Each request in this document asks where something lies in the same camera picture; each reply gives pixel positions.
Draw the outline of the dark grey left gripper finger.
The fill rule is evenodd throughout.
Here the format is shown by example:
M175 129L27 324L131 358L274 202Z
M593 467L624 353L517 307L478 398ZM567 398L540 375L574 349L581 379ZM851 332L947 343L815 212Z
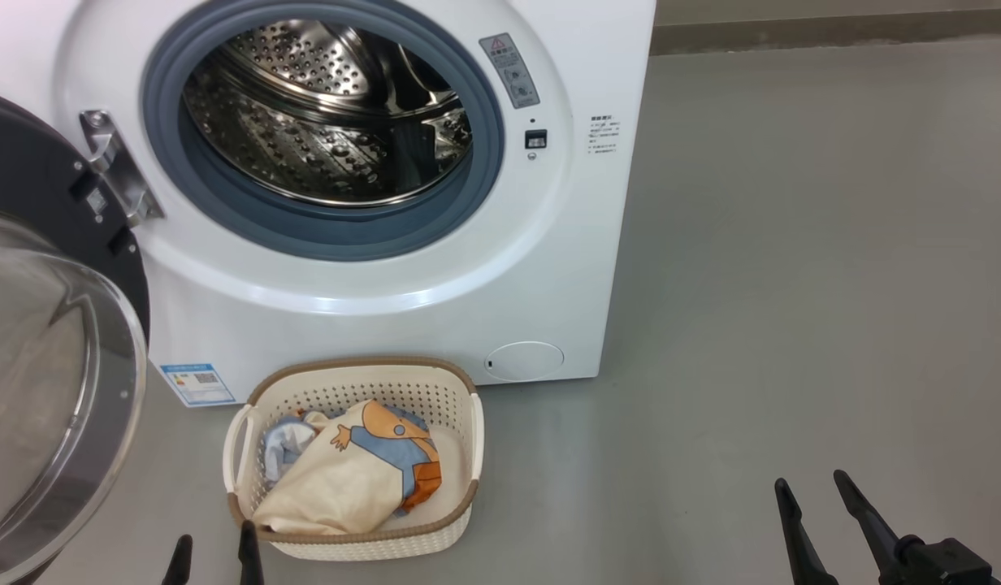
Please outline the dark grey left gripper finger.
M238 540L238 560L240 560L240 585L263 585L264 574L260 555L257 529L251 521L243 521Z
M193 556L193 537L184 534L178 538L175 548L167 564L167 570L163 575L162 585L185 585L189 584L191 578L191 564Z

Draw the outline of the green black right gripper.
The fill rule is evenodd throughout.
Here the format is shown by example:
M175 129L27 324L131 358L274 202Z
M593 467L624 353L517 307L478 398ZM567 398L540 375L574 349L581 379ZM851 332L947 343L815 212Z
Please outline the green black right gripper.
M990 563L957 539L928 544L915 535L898 536L845 470L834 471L834 482L846 511L860 525L880 574L898 574L902 584L1001 583ZM839 584L817 555L786 479L775 482L775 495L793 583Z

